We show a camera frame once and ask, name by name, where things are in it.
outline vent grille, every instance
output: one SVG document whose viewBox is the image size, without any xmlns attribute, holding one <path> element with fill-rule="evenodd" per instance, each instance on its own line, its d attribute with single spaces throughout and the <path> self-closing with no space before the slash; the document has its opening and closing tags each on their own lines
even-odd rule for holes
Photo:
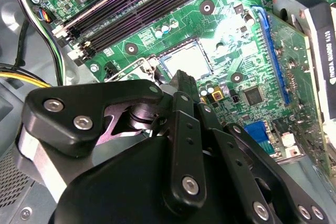
<svg viewBox="0 0 336 224">
<path fill-rule="evenodd" d="M 12 152 L 8 152 L 0 161 L 0 208 L 13 204 L 28 181 L 28 176 L 16 168 Z"/>
</svg>

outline black wire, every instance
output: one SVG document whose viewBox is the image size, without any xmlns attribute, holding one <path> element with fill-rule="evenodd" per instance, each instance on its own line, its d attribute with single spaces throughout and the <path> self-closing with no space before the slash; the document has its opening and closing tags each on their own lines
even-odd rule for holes
<svg viewBox="0 0 336 224">
<path fill-rule="evenodd" d="M 29 23 L 34 27 L 34 29 L 38 32 L 38 34 L 40 34 L 40 36 L 42 37 L 42 39 L 44 40 L 44 42 L 47 44 L 48 46 L 48 49 L 50 50 L 51 52 L 51 56 L 53 58 L 53 61 L 54 61 L 54 66 L 55 66 L 55 72 L 56 72 L 56 80 L 57 80 L 57 85 L 59 86 L 62 86 L 62 77 L 61 77 L 61 68 L 62 66 L 60 65 L 60 63 L 58 62 L 58 59 L 57 59 L 57 55 L 55 54 L 55 52 L 53 51 L 48 39 L 42 34 L 42 32 L 38 29 L 38 27 L 35 25 L 35 23 L 32 21 L 32 19 L 30 18 L 30 16 L 27 14 L 21 0 L 17 0 L 20 7 L 21 7 L 21 10 L 22 12 L 24 13 L 26 19 L 29 21 Z M 45 30 L 45 32 L 47 33 L 47 35 L 52 39 L 53 42 L 54 39 L 52 38 L 52 36 L 50 36 L 49 32 L 47 30 Z M 57 45 L 55 44 L 55 47 L 56 47 L 56 50 L 57 50 L 57 53 L 60 55 L 60 52 L 59 52 L 59 49 L 57 47 Z"/>
<path fill-rule="evenodd" d="M 46 81 L 44 81 L 42 78 L 40 78 L 39 76 L 23 69 L 23 68 L 19 68 L 19 67 L 15 67 L 13 65 L 10 65 L 10 64 L 5 64 L 5 63 L 0 63 L 0 71 L 8 71 L 8 70 L 11 70 L 11 71 L 14 71 L 15 73 L 19 73 L 19 74 L 23 74 L 25 76 L 29 76 L 29 77 L 32 77 L 36 80 L 39 80 L 39 81 L 42 81 L 44 83 L 46 83 Z"/>
<path fill-rule="evenodd" d="M 20 36 L 19 36 L 19 42 L 17 46 L 17 55 L 16 55 L 16 59 L 14 63 L 15 67 L 22 67 L 25 65 L 25 61 L 24 61 L 25 40 L 27 36 L 28 27 L 29 27 L 29 21 L 25 19 L 23 21 Z"/>
</svg>

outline black metal arm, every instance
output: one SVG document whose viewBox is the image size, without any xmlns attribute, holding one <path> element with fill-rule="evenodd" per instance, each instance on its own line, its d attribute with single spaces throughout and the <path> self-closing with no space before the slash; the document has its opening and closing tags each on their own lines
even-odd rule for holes
<svg viewBox="0 0 336 224">
<path fill-rule="evenodd" d="M 58 203 L 50 223 L 329 223 L 326 213 L 237 124 L 222 128 L 195 80 L 31 92 L 18 167 Z M 152 137 L 94 167 L 97 144 Z"/>
</svg>

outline blue pcie slot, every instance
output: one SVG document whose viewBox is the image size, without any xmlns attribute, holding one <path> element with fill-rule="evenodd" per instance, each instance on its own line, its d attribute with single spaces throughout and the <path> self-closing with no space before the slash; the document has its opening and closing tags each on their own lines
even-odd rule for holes
<svg viewBox="0 0 336 224">
<path fill-rule="evenodd" d="M 264 33 L 264 37 L 266 39 L 267 50 L 268 50 L 268 53 L 270 54 L 275 76 L 276 76 L 276 79 L 280 87 L 280 94 L 281 94 L 283 101 L 287 105 L 290 103 L 289 94 L 287 92 L 285 82 L 282 77 L 280 65 L 277 59 L 277 55 L 275 53 L 275 48 L 274 48 L 274 44 L 273 44 L 271 33 L 270 33 L 269 21 L 267 19 L 267 13 L 262 7 L 252 6 L 252 8 L 257 11 L 258 16 L 260 18 L 261 27 L 263 30 L 262 32 Z"/>
</svg>

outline green circuit board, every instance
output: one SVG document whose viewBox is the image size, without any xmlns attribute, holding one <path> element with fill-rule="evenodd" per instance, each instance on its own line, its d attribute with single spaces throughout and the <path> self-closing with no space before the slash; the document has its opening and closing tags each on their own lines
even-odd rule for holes
<svg viewBox="0 0 336 224">
<path fill-rule="evenodd" d="M 57 21 L 51 24 L 55 28 L 77 15 L 81 10 L 88 8 L 94 1 L 96 0 L 79 3 L 75 0 L 43 0 L 41 7 L 53 13 L 57 18 Z M 137 5 L 142 5 L 143 2 L 138 2 L 129 11 L 136 8 Z M 205 9 L 202 10 L 202 8 L 204 8 L 205 2 L 211 3 L 210 6 L 214 5 L 210 15 L 203 13 Z M 317 97 L 314 96 L 313 81 L 304 71 L 297 70 L 295 72 L 296 78 L 300 79 L 302 75 L 299 82 L 304 82 L 300 84 L 309 83 L 309 85 L 305 86 L 302 93 L 290 94 L 293 102 L 284 103 L 259 17 L 252 9 L 252 6 L 255 5 L 262 6 L 271 12 L 272 0 L 191 0 L 138 30 L 135 34 L 98 52 L 85 64 L 98 81 L 104 82 L 107 76 L 105 66 L 108 63 L 112 63 L 116 70 L 120 71 L 141 58 L 155 55 L 160 63 L 157 68 L 166 81 L 169 81 L 174 74 L 171 66 L 169 67 L 171 51 L 176 52 L 176 49 L 181 47 L 183 53 L 178 54 L 179 58 L 174 63 L 175 68 L 185 70 L 189 65 L 189 69 L 185 70 L 188 73 L 198 67 L 201 69 L 203 64 L 199 78 L 197 78 L 199 87 L 204 87 L 209 82 L 220 87 L 223 94 L 221 99 L 214 101 L 209 97 L 203 98 L 214 109 L 222 123 L 235 122 L 246 126 L 258 121 L 266 121 L 272 128 L 270 124 L 272 120 L 298 114 L 297 121 L 304 122 L 300 125 L 296 124 L 296 132 L 301 130 L 314 132 L 308 138 L 305 138 L 306 135 L 300 136 L 302 145 L 305 146 L 305 150 L 313 159 L 329 173 L 330 163 L 324 150 L 325 138 L 324 135 L 321 135 L 320 114 L 316 106 Z M 118 18 L 108 18 L 105 23 L 86 31 L 70 45 L 73 47 L 78 42 L 88 41 L 90 36 L 99 34 L 100 30 Z M 285 37 L 284 31 L 289 29 L 288 25 L 273 16 L 269 16 L 269 19 L 271 25 L 274 26 L 272 27 L 272 35 L 275 45 L 279 47 L 280 41 L 285 41 L 286 44 L 286 52 L 284 53 L 286 57 L 280 61 L 280 64 L 286 66 L 291 53 L 294 53 L 293 55 L 298 59 L 304 55 L 307 57 L 307 50 L 309 50 L 306 45 L 307 38 L 294 31 L 290 37 Z M 160 34 L 163 27 L 167 27 L 167 30 Z M 302 44 L 297 46 L 298 50 L 294 49 L 296 44 Z M 136 47 L 137 52 L 135 54 L 129 53 L 127 51 L 128 45 Z M 196 60 L 196 55 L 201 55 L 203 63 Z M 300 63 L 309 65 L 306 60 Z M 287 69 L 283 69 L 283 72 L 287 78 Z M 238 82 L 234 81 L 234 76 L 237 73 L 240 74 Z M 128 76 L 128 79 L 137 78 L 139 76 L 136 74 Z M 238 100 L 233 99 L 230 92 L 233 90 Z M 307 105 L 303 110 L 299 110 L 300 103 L 298 101 L 302 97 L 306 98 Z"/>
</svg>

